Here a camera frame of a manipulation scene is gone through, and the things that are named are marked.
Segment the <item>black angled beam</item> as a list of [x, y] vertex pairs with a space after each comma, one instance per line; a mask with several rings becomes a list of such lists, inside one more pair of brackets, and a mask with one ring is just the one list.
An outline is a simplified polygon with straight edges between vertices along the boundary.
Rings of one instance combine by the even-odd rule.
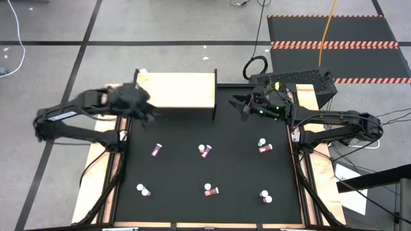
[[411, 164], [342, 180], [337, 182], [337, 187], [340, 193], [344, 193], [354, 190], [396, 184], [400, 182], [402, 178], [411, 179]]

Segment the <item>wooden table side board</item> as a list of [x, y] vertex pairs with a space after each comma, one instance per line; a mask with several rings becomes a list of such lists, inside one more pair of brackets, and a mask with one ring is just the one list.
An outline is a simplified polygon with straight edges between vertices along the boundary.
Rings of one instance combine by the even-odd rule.
[[[72, 218], [73, 223], [81, 220], [92, 208], [96, 203], [96, 200], [99, 198], [103, 187], [108, 183], [108, 177], [114, 175], [114, 172], [116, 171], [115, 169], [110, 173], [113, 161], [112, 154], [117, 153], [106, 150], [101, 144], [91, 144], [85, 164], [88, 169], [82, 177], [82, 183], [80, 185]], [[102, 212], [100, 216], [98, 218], [95, 217], [92, 224], [108, 223], [110, 221], [112, 205], [114, 203], [113, 196], [114, 190], [110, 194], [110, 199], [107, 200], [105, 212], [101, 210]]]
[[[298, 104], [301, 107], [309, 110], [319, 109], [313, 85], [297, 84], [296, 89]], [[333, 164], [329, 158], [328, 145], [321, 143], [314, 150], [314, 153], [310, 154], [310, 160], [316, 192], [334, 217], [345, 225], [344, 212], [334, 177]]]

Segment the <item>grey panel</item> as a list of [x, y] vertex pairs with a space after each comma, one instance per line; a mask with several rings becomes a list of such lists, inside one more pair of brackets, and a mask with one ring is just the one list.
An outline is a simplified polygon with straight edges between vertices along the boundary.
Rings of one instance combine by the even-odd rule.
[[399, 231], [411, 231], [411, 179], [400, 180], [399, 215], [407, 221], [400, 220]]

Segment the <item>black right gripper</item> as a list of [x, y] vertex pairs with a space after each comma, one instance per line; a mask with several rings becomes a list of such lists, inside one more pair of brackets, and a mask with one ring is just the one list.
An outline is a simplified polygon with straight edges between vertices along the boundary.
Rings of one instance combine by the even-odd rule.
[[246, 121], [249, 115], [256, 114], [260, 117], [284, 122], [293, 120], [293, 103], [291, 99], [273, 87], [255, 87], [246, 95], [233, 95], [239, 102], [229, 101], [239, 113], [241, 121]]

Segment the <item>wooden shelf with black frame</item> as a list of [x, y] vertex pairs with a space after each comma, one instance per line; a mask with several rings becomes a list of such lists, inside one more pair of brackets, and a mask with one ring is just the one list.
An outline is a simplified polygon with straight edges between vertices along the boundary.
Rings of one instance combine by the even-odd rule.
[[201, 109], [216, 116], [216, 88], [218, 71], [211, 73], [150, 73], [146, 81], [139, 81], [139, 69], [134, 82], [145, 89], [148, 102], [159, 109]]

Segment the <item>white paper sheet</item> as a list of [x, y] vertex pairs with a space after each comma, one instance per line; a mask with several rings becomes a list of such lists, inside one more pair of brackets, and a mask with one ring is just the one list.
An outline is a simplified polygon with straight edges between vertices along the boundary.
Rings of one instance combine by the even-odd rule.
[[[361, 174], [343, 165], [337, 164], [335, 167], [335, 176], [338, 181], [338, 180], [348, 180], [351, 178], [356, 178], [358, 176], [361, 176]], [[340, 195], [341, 203], [345, 208], [350, 209], [354, 212], [357, 212], [363, 216], [365, 215], [366, 205], [367, 205], [366, 198], [361, 196], [356, 191], [350, 191], [350, 192], [345, 192], [345, 193], [340, 192], [339, 195]]]

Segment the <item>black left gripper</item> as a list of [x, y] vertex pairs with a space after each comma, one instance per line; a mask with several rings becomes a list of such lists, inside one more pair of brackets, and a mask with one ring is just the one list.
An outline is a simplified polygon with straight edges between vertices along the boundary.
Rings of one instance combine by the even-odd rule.
[[150, 95], [139, 85], [124, 83], [117, 87], [107, 87], [107, 90], [107, 106], [111, 114], [139, 117], [144, 130], [147, 130], [150, 121], [155, 120], [155, 107], [148, 102]]

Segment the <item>black perforated computer case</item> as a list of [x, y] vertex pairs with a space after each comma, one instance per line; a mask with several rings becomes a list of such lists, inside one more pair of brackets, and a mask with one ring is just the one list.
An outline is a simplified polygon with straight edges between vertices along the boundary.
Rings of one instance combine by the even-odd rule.
[[255, 74], [250, 77], [249, 83], [267, 85], [270, 82], [279, 82], [291, 87], [297, 84], [311, 84], [317, 97], [318, 106], [321, 108], [338, 92], [333, 80], [334, 77], [330, 71], [317, 68], [288, 73]]

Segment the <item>black hazard-striped floor mat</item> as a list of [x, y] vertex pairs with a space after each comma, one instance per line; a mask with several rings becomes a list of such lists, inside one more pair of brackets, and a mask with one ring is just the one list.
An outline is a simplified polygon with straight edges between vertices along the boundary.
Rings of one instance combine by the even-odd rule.
[[268, 15], [275, 47], [398, 47], [382, 15]]
[[270, 55], [276, 72], [319, 68], [336, 83], [411, 84], [411, 69], [393, 41], [277, 41]]

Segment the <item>black diagonal frame brace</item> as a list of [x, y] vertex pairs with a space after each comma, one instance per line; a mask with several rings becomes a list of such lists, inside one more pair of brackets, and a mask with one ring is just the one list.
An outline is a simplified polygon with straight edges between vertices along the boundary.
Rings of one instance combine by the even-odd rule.
[[123, 163], [124, 163], [124, 154], [112, 154], [113, 161], [111, 165], [110, 173], [112, 173], [113, 169], [116, 171], [114, 175], [110, 175], [108, 177], [109, 181], [106, 186], [103, 187], [103, 190], [96, 200], [96, 203], [92, 206], [92, 208], [86, 213], [86, 215], [76, 222], [76, 225], [90, 225], [95, 217], [99, 217], [101, 214], [101, 210], [105, 212], [105, 205], [107, 200], [110, 199], [111, 192], [119, 185], [122, 177], [123, 177]]
[[320, 196], [317, 194], [315, 187], [312, 186], [310, 184], [310, 181], [305, 177], [301, 167], [301, 161], [299, 160], [299, 154], [292, 153], [291, 158], [293, 160], [293, 165], [297, 175], [297, 181], [302, 185], [303, 189], [307, 191], [308, 195], [310, 196], [313, 202], [317, 225], [324, 227], [324, 222], [322, 221], [322, 218], [324, 218], [328, 222], [328, 225], [331, 227], [344, 227], [345, 225], [341, 223], [326, 207], [325, 203], [320, 199]]

